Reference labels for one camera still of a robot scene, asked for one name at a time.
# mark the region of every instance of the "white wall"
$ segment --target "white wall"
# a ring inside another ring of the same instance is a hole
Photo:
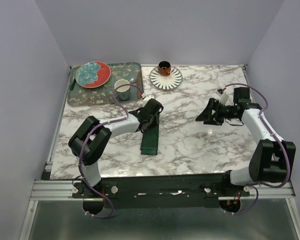
[[[70,65],[246,64],[283,0],[36,0]]]
[[[247,73],[250,84],[269,100],[265,113],[269,122],[296,145],[291,178],[300,215],[300,0],[283,3],[254,52]]]
[[[18,239],[69,68],[32,0],[0,0],[0,240]]]

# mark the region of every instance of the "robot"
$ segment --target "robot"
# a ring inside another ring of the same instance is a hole
[[[103,196],[107,199],[101,202],[83,201],[83,209],[92,216],[102,208],[113,207],[222,207],[226,211],[238,212],[240,201],[224,201],[219,198],[249,196],[247,186],[261,182],[284,185],[290,179],[295,144],[285,141],[275,133],[265,119],[261,106],[252,103],[248,87],[234,89],[233,105],[225,105],[228,97],[222,89],[218,93],[220,99],[210,98],[206,108],[195,120],[203,122],[204,125],[220,126],[226,119],[238,119],[245,124],[257,142],[248,167],[225,173],[102,178],[98,159],[110,138],[125,133],[142,132],[159,124],[158,115],[163,106],[151,96],[144,101],[144,107],[130,111],[123,121],[116,122],[117,118],[98,120],[89,116],[71,137],[68,145],[75,156],[79,157],[81,154],[81,175],[84,176],[81,182],[74,185],[72,197],[95,199]],[[101,122],[108,124],[96,128]],[[85,139],[93,128],[96,128],[93,132],[95,137],[85,144]],[[278,186],[263,184],[275,188]]]

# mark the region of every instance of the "green napkin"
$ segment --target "green napkin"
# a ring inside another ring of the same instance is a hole
[[[141,141],[141,155],[157,155],[159,144],[159,114],[157,117],[157,125],[146,129],[143,132]]]

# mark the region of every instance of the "tray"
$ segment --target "tray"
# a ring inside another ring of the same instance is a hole
[[[73,66],[70,71],[69,87],[67,95],[67,103],[71,106],[87,106],[97,104],[110,104],[114,103],[113,90],[117,80],[131,78],[137,78],[140,72],[140,88],[144,90],[141,65],[138,62],[124,62],[124,63],[112,63],[108,64],[111,69],[110,79],[102,86],[96,88],[84,88],[78,83],[75,83],[72,90],[70,87],[75,80],[76,72],[80,66]],[[120,102],[133,102],[138,101],[139,98],[138,90],[135,87],[131,87],[130,98],[126,101]]]

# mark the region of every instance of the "plate rim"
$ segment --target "plate rim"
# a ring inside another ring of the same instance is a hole
[[[101,85],[99,85],[99,86],[82,86],[82,85],[77,81],[77,73],[78,73],[79,69],[82,68],[84,65],[87,65],[87,64],[90,64],[90,63],[98,63],[98,64],[99,64],[99,63],[102,63],[102,64],[106,65],[106,66],[109,68],[109,70],[110,70],[110,75],[109,75],[108,79],[107,79],[104,83],[102,83]],[[90,62],[85,63],[84,65],[82,65],[81,67],[79,67],[79,69],[76,71],[76,73],[75,73],[75,81],[76,81],[76,83],[77,83],[79,86],[81,86],[81,87],[83,87],[83,88],[85,88],[85,89],[95,89],[95,88],[99,88],[99,87],[101,87],[102,85],[106,84],[106,82],[108,82],[108,80],[109,80],[110,77],[111,77],[111,73],[112,73],[111,68],[108,66],[108,64],[104,63],[103,61],[90,61]]]
[[[150,75],[151,75],[152,71],[153,71],[154,69],[156,69],[157,67],[158,67],[158,66],[154,67],[154,68],[151,70],[150,74],[149,74],[149,80],[150,80],[150,82],[152,83],[152,85],[153,85],[155,88],[160,89],[160,90],[163,90],[163,91],[172,91],[172,90],[178,88],[178,87],[181,85],[181,83],[182,83],[182,81],[183,81],[183,79],[184,79],[184,76],[182,75],[182,72],[181,72],[181,71],[179,70],[179,68],[177,68],[176,66],[171,66],[171,68],[175,68],[175,69],[177,69],[177,70],[180,72],[181,77],[182,77],[180,84],[179,84],[178,86],[172,88],[172,89],[163,89],[163,88],[157,87],[157,86],[151,81],[151,78],[150,78]]]

